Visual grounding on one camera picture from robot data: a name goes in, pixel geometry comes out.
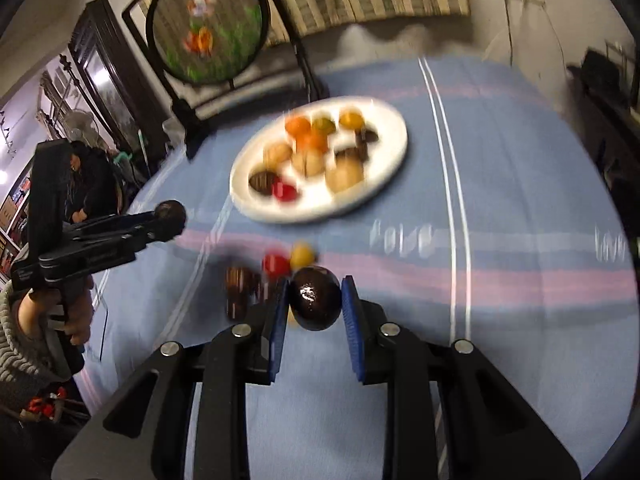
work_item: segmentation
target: knit sweater sleeve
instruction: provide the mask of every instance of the knit sweater sleeve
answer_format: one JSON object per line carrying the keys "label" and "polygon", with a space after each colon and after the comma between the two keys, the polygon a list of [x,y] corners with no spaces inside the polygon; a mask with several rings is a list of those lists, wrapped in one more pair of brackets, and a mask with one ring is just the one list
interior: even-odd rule
{"label": "knit sweater sleeve", "polygon": [[50,383],[68,380],[70,373],[57,336],[43,326],[44,338],[27,338],[17,323],[23,294],[11,282],[0,293],[0,404],[20,412],[31,397]]}

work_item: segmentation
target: oval plate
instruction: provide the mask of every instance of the oval plate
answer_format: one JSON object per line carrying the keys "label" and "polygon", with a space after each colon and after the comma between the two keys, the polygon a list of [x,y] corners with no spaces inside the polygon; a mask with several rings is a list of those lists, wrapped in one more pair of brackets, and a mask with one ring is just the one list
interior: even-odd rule
{"label": "oval plate", "polygon": [[[278,140],[288,140],[293,144],[284,129],[285,117],[289,115],[304,115],[310,120],[321,112],[331,116],[338,131],[329,136],[326,165],[327,168],[334,167],[334,148],[355,144],[353,131],[338,125],[340,111],[350,107],[358,108],[365,122],[375,127],[380,137],[378,142],[369,145],[369,161],[364,165],[364,182],[342,193],[333,194],[324,183],[324,174],[304,179],[287,162],[280,173],[284,180],[296,184],[300,197],[295,202],[281,203],[273,197],[263,197],[249,187],[250,172],[262,162],[262,150],[267,144]],[[374,195],[394,176],[402,164],[406,147],[404,119],[388,103],[371,97],[325,99],[283,114],[257,132],[234,161],[229,177],[229,194],[242,214],[258,222],[291,224],[318,220],[349,210]]]}

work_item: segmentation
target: person's hand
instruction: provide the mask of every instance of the person's hand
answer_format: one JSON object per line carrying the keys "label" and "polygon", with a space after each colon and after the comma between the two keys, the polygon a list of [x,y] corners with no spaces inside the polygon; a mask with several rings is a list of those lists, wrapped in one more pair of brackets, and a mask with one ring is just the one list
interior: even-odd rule
{"label": "person's hand", "polygon": [[71,215],[71,219],[74,221],[74,224],[79,224],[80,222],[84,222],[86,220],[86,213],[84,209],[80,211],[76,211]]}
{"label": "person's hand", "polygon": [[[71,336],[73,345],[81,345],[89,341],[91,320],[94,317],[90,293],[92,288],[94,288],[94,280],[88,276],[84,284],[84,292],[74,304],[68,306],[65,334]],[[27,294],[20,302],[17,316],[18,325],[24,335],[31,339],[41,339],[40,317],[60,304],[60,301],[60,291],[55,288]]]}

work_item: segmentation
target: silver bolt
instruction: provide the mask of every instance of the silver bolt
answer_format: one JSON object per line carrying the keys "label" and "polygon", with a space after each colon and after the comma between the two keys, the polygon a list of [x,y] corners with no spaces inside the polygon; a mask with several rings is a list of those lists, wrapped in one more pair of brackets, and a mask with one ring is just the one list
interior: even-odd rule
{"label": "silver bolt", "polygon": [[233,327],[231,332],[236,337],[247,337],[251,333],[251,327],[247,323],[241,323]]}
{"label": "silver bolt", "polygon": [[461,354],[471,354],[474,351],[474,345],[471,341],[467,341],[466,339],[460,339],[456,341],[453,345],[453,348],[456,349],[457,352]]}
{"label": "silver bolt", "polygon": [[160,353],[165,357],[169,357],[172,355],[176,355],[179,349],[180,345],[178,345],[177,342],[167,341],[166,343],[162,343],[162,346],[160,347]]}
{"label": "silver bolt", "polygon": [[400,333],[400,327],[395,323],[385,323],[380,327],[380,332],[387,337],[394,337]]}

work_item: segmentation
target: table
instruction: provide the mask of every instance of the table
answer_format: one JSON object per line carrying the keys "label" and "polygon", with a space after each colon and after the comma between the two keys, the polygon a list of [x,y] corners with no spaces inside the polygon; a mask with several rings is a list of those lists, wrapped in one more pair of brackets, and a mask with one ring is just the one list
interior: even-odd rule
{"label": "table", "polygon": [[[199,344],[226,328],[225,267],[256,266],[266,250],[304,238],[389,319],[440,344],[471,339],[586,475],[625,425],[639,320],[625,236],[577,137],[498,64],[415,59],[323,78],[332,96],[374,96],[404,116],[409,149],[397,176],[347,215],[274,226],[244,218],[228,195],[235,156],[273,117],[219,132],[192,162],[175,152],[133,209],[180,200],[187,228],[97,276],[76,377],[87,405],[97,409],[162,342]],[[252,473],[379,478],[384,410],[384,388],[356,382],[342,318],[319,333],[292,327],[276,383],[247,389]]]}

